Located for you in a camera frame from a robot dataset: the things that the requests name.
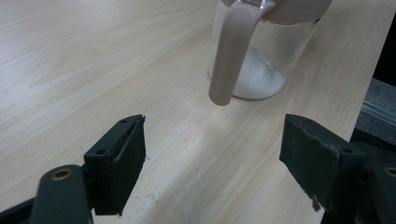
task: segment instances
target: clear glass container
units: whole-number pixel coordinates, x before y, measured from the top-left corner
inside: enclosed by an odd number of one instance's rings
[[[218,54],[221,28],[229,10],[230,7],[223,1],[218,1],[213,28],[212,53],[208,67],[208,73],[211,77]],[[286,80],[303,54],[306,45],[315,32],[318,21],[319,19],[315,19],[309,22],[292,24],[276,24],[266,20],[258,21],[248,43],[239,75],[237,75],[233,95],[246,99],[263,99],[279,92],[285,86]],[[232,48],[239,47],[239,43],[235,44],[233,42],[227,46],[227,49],[232,52]],[[223,58],[227,60],[227,66],[234,64],[233,56]]]

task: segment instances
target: screw hole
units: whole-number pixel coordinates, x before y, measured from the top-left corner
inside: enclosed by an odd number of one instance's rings
[[[344,153],[352,153],[352,152],[353,152],[353,151],[352,151],[351,149],[349,149],[349,148],[343,148],[343,149],[341,149],[341,151],[344,152]]]
[[[386,167],[385,168],[385,173],[387,173],[390,176],[396,177],[396,168],[394,168],[394,167]]]
[[[104,149],[99,149],[96,151],[96,155],[103,155],[105,153],[106,153],[106,151]]]
[[[63,179],[66,179],[67,177],[69,177],[72,174],[73,174],[73,171],[70,170],[69,168],[66,168],[66,169],[62,169],[62,170],[59,170],[59,171],[53,173],[50,176],[50,178],[52,180],[63,180]]]

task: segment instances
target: wooden table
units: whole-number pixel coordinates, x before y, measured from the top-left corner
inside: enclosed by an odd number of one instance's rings
[[[348,139],[394,0],[334,0],[287,87],[261,101],[207,96],[215,0],[0,3],[0,210],[147,116],[148,157],[122,217],[95,223],[319,223],[278,160],[284,116]]]

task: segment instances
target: white powder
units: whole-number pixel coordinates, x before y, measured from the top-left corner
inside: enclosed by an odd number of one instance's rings
[[[212,66],[213,64],[209,68],[210,72],[213,71]],[[285,77],[275,71],[257,49],[249,46],[233,95],[247,99],[267,98],[279,92],[285,83]]]

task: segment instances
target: light wood surface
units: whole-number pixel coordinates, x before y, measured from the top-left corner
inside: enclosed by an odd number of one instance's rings
[[[123,216],[95,223],[319,223],[278,160],[284,116],[348,139],[395,5],[333,0],[281,93],[219,107],[206,72],[215,0],[2,1],[0,210],[144,114],[142,174]]]

